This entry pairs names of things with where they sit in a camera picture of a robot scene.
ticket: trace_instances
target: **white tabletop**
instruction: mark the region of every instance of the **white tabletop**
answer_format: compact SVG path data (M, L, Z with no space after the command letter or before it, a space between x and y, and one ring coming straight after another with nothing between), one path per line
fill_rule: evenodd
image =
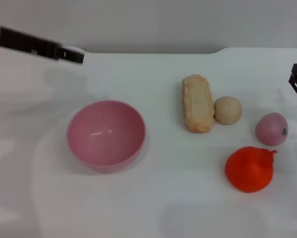
M0 49L0 238L297 238L293 63L297 49L85 53L82 66ZM208 78L214 100L241 101L237 124L185 128L181 80L193 73ZM77 110L104 99L137 108L148 132L136 162L110 175L80 164L65 137ZM270 112L289 123L273 180L239 192L224 163L240 147L265 147L253 129Z

